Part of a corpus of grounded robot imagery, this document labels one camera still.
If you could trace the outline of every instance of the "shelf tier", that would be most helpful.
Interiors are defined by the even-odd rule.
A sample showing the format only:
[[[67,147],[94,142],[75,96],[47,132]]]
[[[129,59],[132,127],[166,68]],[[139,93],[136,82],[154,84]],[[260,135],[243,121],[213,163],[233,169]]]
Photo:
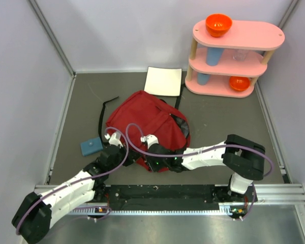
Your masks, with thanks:
[[[201,95],[212,95],[232,98],[245,98],[250,95],[254,86],[250,86],[245,91],[235,91],[229,86],[229,76],[211,75],[206,85],[199,85],[197,80],[197,72],[193,71],[192,79],[185,79],[186,87],[193,93]]]
[[[216,66],[209,66],[206,63],[207,48],[198,48],[195,59],[189,59],[189,64],[199,73],[212,75],[258,77],[266,71],[267,65],[261,64],[262,55],[250,51],[244,61],[236,61],[233,59],[234,51],[225,49],[219,63]]]
[[[205,20],[193,28],[194,39],[207,47],[222,47],[270,51],[282,45],[285,35],[277,26],[259,21],[233,20],[232,27],[222,37],[212,37],[205,27]]]

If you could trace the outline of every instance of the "bowl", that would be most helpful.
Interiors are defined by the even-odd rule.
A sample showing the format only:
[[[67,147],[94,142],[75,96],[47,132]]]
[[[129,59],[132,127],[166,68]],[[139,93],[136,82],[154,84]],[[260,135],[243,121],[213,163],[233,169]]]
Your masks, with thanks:
[[[233,90],[242,92],[250,87],[250,79],[248,77],[231,76],[229,85]]]
[[[224,14],[211,14],[205,19],[205,27],[212,37],[223,36],[232,26],[232,19]]]

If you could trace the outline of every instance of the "transparent cup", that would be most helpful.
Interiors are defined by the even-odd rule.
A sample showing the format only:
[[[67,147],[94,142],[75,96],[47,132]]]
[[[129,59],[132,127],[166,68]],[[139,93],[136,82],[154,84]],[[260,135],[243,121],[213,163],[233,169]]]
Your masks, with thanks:
[[[244,61],[246,56],[248,55],[249,50],[245,49],[234,49],[233,59],[236,61]]]

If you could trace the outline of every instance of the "metal floor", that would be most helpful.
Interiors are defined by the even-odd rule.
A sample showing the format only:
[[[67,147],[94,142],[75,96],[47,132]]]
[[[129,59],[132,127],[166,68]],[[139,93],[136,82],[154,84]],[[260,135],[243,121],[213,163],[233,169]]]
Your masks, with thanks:
[[[294,206],[255,206],[243,222],[228,216],[109,216],[96,224],[75,218],[64,217],[40,244],[305,244]]]
[[[132,93],[143,89],[146,73],[78,74],[72,92],[50,184],[68,180],[98,154],[83,157],[80,143],[98,136],[98,120],[102,103],[107,105],[104,124],[109,115]],[[176,98],[162,97],[174,106]],[[272,175],[258,182],[281,184],[283,179],[256,92],[243,99],[203,96],[183,91],[180,111],[188,118],[191,145],[202,147],[219,143],[228,134],[238,134],[265,146],[266,154],[275,162]],[[150,173],[139,165],[121,167],[105,182],[110,185],[145,184],[227,184],[231,170],[225,167],[199,168],[183,173]]]

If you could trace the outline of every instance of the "white paper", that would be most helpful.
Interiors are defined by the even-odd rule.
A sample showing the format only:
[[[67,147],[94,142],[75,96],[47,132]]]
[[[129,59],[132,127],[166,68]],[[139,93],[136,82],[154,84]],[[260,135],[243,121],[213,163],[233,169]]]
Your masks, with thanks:
[[[144,91],[158,96],[179,96],[182,69],[148,67]]]

